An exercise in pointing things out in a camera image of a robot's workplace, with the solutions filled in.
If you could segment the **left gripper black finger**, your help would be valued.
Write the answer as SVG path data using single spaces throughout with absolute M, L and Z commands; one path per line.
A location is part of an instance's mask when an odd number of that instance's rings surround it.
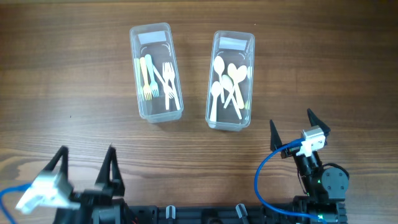
M 66 146 L 61 146 L 50 162 L 42 169 L 42 173 L 59 175 L 68 180 L 68 153 L 69 149 Z M 61 162 L 60 168 L 55 171 L 55 167 L 59 162 Z
M 105 155 L 95 184 L 121 184 L 122 177 L 118 167 L 116 149 L 110 145 Z

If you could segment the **white plastic fork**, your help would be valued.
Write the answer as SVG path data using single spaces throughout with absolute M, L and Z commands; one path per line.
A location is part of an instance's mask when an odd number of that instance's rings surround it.
M 150 76 L 150 89 L 151 89 L 153 97 L 157 98 L 159 96 L 159 86 L 154 77 L 152 57 L 151 57 L 151 55 L 146 54 L 144 58 L 145 58 L 147 70 L 149 71 L 149 76 Z

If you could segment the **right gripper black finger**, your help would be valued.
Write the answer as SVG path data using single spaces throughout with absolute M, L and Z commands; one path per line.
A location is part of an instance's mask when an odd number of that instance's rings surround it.
M 319 126 L 325 136 L 329 135 L 331 131 L 330 127 L 320 120 L 310 108 L 307 109 L 307 115 L 312 127 Z
M 271 130 L 271 143 L 270 143 L 270 149 L 272 152 L 277 150 L 282 146 L 282 141 L 280 139 L 279 133 L 277 131 L 277 128 L 273 122 L 273 120 L 269 121 L 270 124 L 270 130 Z

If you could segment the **clear plastic fork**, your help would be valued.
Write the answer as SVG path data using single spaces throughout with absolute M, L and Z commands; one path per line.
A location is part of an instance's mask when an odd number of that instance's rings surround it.
M 164 62 L 162 64 L 162 76 L 165 82 L 165 86 L 164 86 L 164 90 L 165 90 L 165 109 L 169 110 L 170 109 L 170 99 L 172 98 L 172 91 L 170 90 L 170 86 L 169 86 L 169 74 L 167 71 L 167 63 Z

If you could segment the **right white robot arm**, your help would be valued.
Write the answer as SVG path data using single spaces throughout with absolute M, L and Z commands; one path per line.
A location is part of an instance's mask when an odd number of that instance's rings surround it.
M 311 128 L 303 130 L 301 138 L 304 146 L 287 146 L 282 150 L 281 158 L 293 157 L 297 166 L 297 175 L 304 196 L 296 196 L 293 202 L 281 208 L 289 212 L 306 213 L 316 218 L 297 217 L 272 212 L 273 223 L 346 223 L 345 193 L 349 186 L 349 173 L 334 163 L 322 163 L 318 151 L 327 145 L 330 128 L 315 113 L 307 110 Z

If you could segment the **white plastic fork crossing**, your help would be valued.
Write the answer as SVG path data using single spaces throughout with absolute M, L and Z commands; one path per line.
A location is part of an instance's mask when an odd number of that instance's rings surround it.
M 156 77 L 160 80 L 162 86 L 163 86 L 163 91 L 165 93 L 165 95 L 167 95 L 170 99 L 174 98 L 175 95 L 173 93 L 173 90 L 170 86 L 168 86 L 165 82 L 164 79 L 162 78 L 162 76 L 160 75 L 160 73 L 158 72 L 158 70 L 156 69 L 156 67 L 153 65 L 153 71 L 156 75 Z

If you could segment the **yellow plastic fork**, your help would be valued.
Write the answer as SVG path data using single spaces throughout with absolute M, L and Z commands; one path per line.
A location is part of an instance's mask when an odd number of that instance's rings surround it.
M 141 57 L 139 59 L 139 62 L 140 62 L 141 72 L 142 72 L 143 81 L 144 81 L 144 86 L 142 87 L 144 97 L 145 97 L 146 101 L 149 101 L 152 99 L 152 92 L 151 92 L 151 88 L 150 88 L 149 81 L 148 81 L 146 60 L 144 57 Z

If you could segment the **white plastic knife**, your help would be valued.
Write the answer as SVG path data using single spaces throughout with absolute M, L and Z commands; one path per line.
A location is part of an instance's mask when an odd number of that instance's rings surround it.
M 169 67 L 169 77 L 170 77 L 170 81 L 171 81 L 172 89 L 173 89 L 173 93 L 174 93 L 176 109 L 180 110 L 180 102 L 179 102 L 179 98 L 178 98 L 178 94 L 177 94 L 177 89 L 175 86 L 175 72 L 174 72 L 174 68 L 173 68 L 171 62 L 168 63 L 168 67 Z

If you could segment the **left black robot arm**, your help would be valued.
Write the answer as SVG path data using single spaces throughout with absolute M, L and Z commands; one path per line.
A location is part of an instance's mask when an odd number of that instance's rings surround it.
M 125 186 L 118 166 L 116 149 L 110 146 L 96 178 L 99 190 L 74 191 L 68 181 L 68 148 L 61 146 L 42 169 L 51 174 L 58 162 L 60 170 L 50 181 L 55 193 L 49 203 L 57 208 L 54 223 L 139 223 L 124 201 Z

